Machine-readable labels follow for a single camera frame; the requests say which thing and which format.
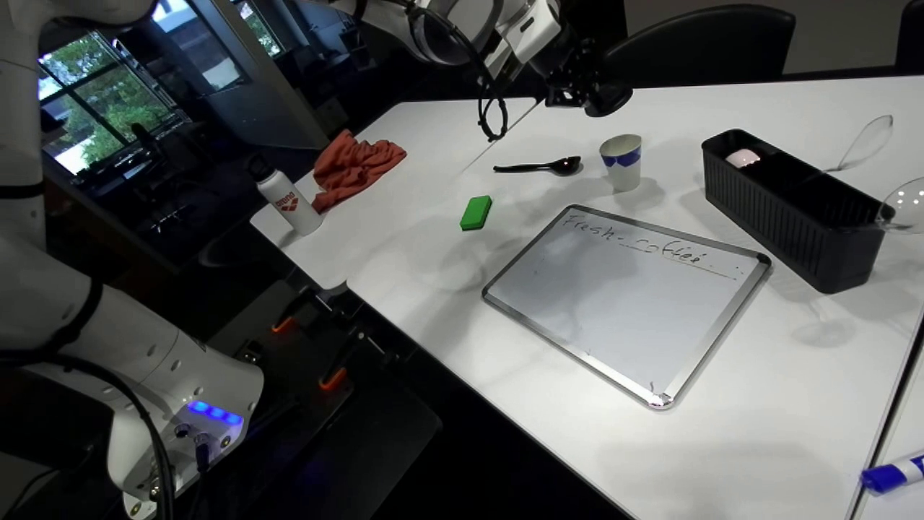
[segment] white cup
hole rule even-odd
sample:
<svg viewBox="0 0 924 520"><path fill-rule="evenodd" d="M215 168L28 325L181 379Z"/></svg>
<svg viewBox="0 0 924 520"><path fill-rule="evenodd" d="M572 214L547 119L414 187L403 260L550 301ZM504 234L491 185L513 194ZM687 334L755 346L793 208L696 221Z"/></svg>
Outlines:
<svg viewBox="0 0 924 520"><path fill-rule="evenodd" d="M624 133L599 143L605 179L614 194L631 191L641 181L641 135Z"/></svg>

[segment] red towel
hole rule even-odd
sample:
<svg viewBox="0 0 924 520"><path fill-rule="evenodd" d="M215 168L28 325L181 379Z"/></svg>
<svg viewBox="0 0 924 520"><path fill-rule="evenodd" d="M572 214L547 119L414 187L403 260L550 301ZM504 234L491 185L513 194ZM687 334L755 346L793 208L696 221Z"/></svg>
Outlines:
<svg viewBox="0 0 924 520"><path fill-rule="evenodd" d="M315 181L319 185L312 201L315 211L324 214L374 185L403 155L391 142L355 142L355 135L342 130L315 161Z"/></svg>

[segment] whiteboard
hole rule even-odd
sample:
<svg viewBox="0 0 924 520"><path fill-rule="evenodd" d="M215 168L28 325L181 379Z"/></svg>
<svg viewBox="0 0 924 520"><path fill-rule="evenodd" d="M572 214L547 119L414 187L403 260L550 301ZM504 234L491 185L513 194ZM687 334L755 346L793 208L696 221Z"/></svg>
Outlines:
<svg viewBox="0 0 924 520"><path fill-rule="evenodd" d="M667 409L767 268L755 250L572 205L485 301Z"/></svg>

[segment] bottle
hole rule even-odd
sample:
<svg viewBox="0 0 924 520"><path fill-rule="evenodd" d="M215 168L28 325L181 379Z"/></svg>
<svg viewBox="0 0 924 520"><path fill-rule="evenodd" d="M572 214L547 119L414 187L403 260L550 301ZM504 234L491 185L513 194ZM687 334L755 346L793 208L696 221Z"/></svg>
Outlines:
<svg viewBox="0 0 924 520"><path fill-rule="evenodd" d="M254 155L248 161L248 174L256 179L256 191L264 197L264 201L279 211L295 234L312 234L319 224L319 214L282 171L273 171L263 155Z"/></svg>

